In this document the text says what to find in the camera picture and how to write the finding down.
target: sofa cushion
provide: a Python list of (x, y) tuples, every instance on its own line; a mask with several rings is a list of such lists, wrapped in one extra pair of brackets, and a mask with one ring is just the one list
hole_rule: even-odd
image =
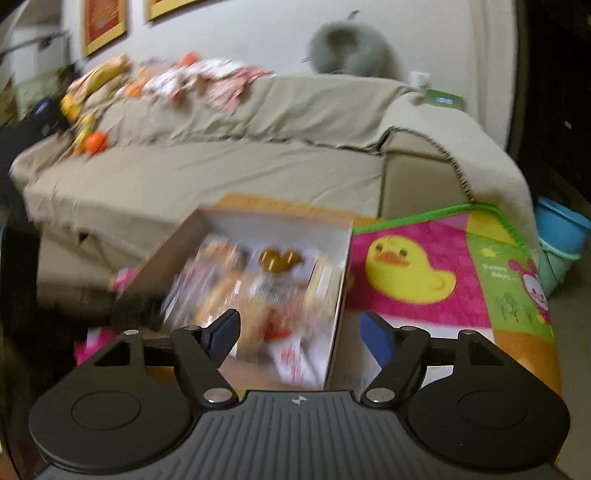
[(249, 137), (370, 149), (390, 126), (382, 123), (392, 103), (413, 90), (390, 79), (278, 76), (251, 84), (233, 115), (194, 93), (176, 109), (165, 98), (125, 99), (105, 111), (98, 129), (108, 131), (109, 144), (118, 147)]
[(30, 217), (93, 232), (140, 257), (200, 203), (228, 192), (377, 216), (382, 157), (301, 142), (111, 148), (64, 160), (24, 190)]

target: cartoon duck print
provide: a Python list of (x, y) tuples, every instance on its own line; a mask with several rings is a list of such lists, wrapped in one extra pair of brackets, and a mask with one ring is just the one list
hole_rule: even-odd
[(404, 236), (374, 241), (365, 260), (365, 273), (378, 292), (407, 303), (437, 303), (456, 286), (452, 272), (432, 268), (423, 247)]
[(508, 265), (511, 270), (515, 270), (519, 273), (521, 276), (521, 284), (531, 299), (535, 302), (538, 313), (546, 322), (549, 322), (550, 314), (548, 311), (548, 300), (546, 300), (546, 295), (544, 295), (544, 290), (542, 289), (542, 285), (540, 285), (538, 275), (535, 273), (534, 263), (531, 260), (528, 260), (527, 268), (524, 268), (515, 260), (509, 260)]

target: framed painting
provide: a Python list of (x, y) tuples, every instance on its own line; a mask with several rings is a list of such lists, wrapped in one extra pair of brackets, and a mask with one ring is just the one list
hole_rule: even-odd
[(88, 56), (127, 31), (126, 0), (83, 0), (84, 54)]
[(167, 14), (172, 10), (184, 7), (189, 4), (196, 4), (203, 0), (146, 0), (146, 10), (148, 20), (158, 18), (160, 15)]

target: cardboard box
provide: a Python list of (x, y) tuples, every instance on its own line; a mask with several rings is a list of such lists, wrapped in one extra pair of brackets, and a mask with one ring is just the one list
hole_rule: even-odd
[[(352, 224), (343, 219), (304, 218), (269, 213), (244, 212), (219, 207), (200, 207), (193, 212), (178, 229), (158, 247), (152, 257), (144, 262), (135, 280), (125, 289), (122, 298), (149, 295), (163, 299), (173, 284), (175, 276), (183, 269), (186, 261), (195, 255), (208, 234), (215, 233), (231, 241), (255, 250), (261, 245), (278, 246), (282, 250), (318, 250), (329, 257), (342, 269), (339, 281), (339, 295), (330, 335), (329, 360), (322, 379), (326, 388), (332, 370), (332, 358), (339, 334), (339, 318), (344, 304), (345, 274), (349, 257)], [(245, 366), (238, 362), (225, 363), (221, 371), (234, 388), (262, 389), (268, 385), (276, 390), (278, 376), (269, 365), (258, 365), (251, 375), (245, 376)], [(241, 384), (241, 378), (251, 381)]]

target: play mat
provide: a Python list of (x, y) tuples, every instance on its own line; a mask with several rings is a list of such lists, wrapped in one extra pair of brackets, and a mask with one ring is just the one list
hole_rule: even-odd
[[(356, 228), (350, 272), (344, 322), (371, 309), (432, 336), (477, 330), (560, 392), (548, 302), (528, 250), (496, 208), (460, 205)], [(431, 380), (450, 371), (437, 368)], [(364, 379), (345, 374), (341, 383), (358, 390)]]

